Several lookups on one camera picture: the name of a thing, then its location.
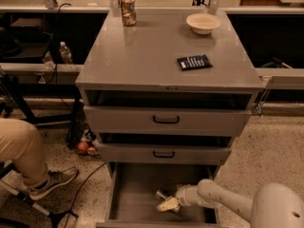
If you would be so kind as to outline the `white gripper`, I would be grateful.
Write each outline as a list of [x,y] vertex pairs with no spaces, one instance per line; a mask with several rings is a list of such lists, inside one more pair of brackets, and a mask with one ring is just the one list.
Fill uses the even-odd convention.
[[157,206],[160,212],[172,211],[178,213],[181,206],[200,205],[202,197],[199,195],[196,185],[180,186],[174,197],[163,198],[162,202]]

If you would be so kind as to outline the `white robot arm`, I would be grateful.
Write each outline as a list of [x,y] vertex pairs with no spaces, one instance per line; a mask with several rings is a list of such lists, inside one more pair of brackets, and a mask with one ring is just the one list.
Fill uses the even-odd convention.
[[215,208],[222,204],[250,223],[250,228],[304,228],[304,202],[291,188],[277,182],[261,186],[252,199],[231,192],[213,180],[203,179],[197,185],[181,185],[174,196],[166,196],[157,206],[160,212],[179,212],[181,206],[197,205]]

